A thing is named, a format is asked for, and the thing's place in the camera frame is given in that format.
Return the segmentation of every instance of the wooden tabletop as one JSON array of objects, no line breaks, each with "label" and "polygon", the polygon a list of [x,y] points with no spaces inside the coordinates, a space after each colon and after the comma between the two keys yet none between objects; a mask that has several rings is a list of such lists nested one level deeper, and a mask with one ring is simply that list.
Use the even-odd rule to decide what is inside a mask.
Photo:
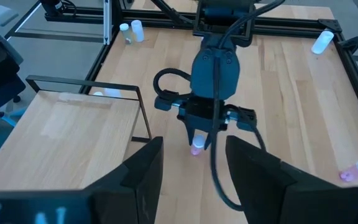
[{"label": "wooden tabletop", "polygon": [[119,166],[139,102],[40,91],[0,149],[0,190],[82,189]]},{"label": "wooden tabletop", "polygon": [[[134,7],[142,1],[136,0]],[[181,5],[178,2],[191,1],[168,1],[173,7]],[[175,9],[191,9],[192,4]],[[333,18],[326,7],[288,5],[263,16]],[[237,92],[227,103],[256,110],[258,128],[270,153],[334,184],[358,185],[345,184],[338,176],[340,170],[358,161],[358,100],[335,46],[314,55],[310,51],[313,42],[257,36],[250,47],[238,47],[241,74]],[[152,134],[164,137],[164,175],[156,223],[246,223],[243,213],[231,210],[218,197],[209,169],[209,150],[192,156],[186,129],[176,119],[177,110],[154,108],[155,74],[169,67],[190,73],[200,43],[200,38],[185,30],[145,29],[145,41],[132,45],[124,45],[119,34],[97,81],[139,86]],[[190,90],[187,81],[174,75],[164,76],[160,86],[180,93]],[[143,129],[136,128],[135,133],[145,136]],[[258,144],[252,133],[238,130],[234,123],[219,134],[219,178],[226,193],[237,201],[224,154],[228,134]],[[131,143],[127,156],[139,148]]]}]

